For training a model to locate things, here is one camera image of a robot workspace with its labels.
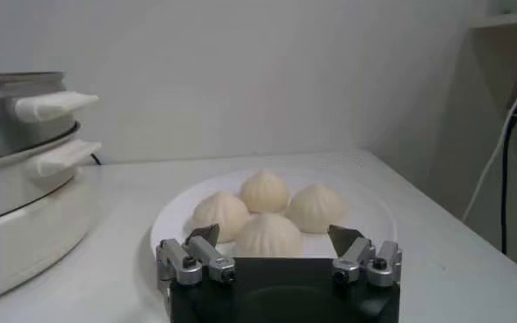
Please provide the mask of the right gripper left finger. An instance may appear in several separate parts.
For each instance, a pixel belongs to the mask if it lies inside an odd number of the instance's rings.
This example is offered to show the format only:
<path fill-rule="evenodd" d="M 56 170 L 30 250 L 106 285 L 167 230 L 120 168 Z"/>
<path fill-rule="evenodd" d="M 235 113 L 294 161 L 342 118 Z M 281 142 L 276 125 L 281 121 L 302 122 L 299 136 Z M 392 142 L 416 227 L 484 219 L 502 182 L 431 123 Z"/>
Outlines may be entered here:
<path fill-rule="evenodd" d="M 215 248 L 219 233 L 219 224 L 212 224 L 194 229 L 183 244 L 176 239 L 161 240 L 155 248 L 158 286 L 197 285 L 203 281 L 204 269 L 212 281 L 232 284 L 235 260 Z"/>

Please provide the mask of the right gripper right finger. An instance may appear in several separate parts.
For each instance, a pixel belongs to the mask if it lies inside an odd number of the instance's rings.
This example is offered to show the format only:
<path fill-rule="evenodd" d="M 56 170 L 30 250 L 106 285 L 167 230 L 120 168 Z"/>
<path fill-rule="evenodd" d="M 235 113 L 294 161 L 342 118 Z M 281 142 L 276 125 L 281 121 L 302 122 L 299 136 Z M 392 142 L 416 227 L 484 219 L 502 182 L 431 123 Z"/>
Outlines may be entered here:
<path fill-rule="evenodd" d="M 399 284 L 402 274 L 402 249 L 395 241 L 385 240 L 379 249 L 355 229 L 330 225 L 327 234 L 337 258 L 332 261 L 333 280 L 352 284 L 363 272 L 367 282 L 378 288 Z"/>

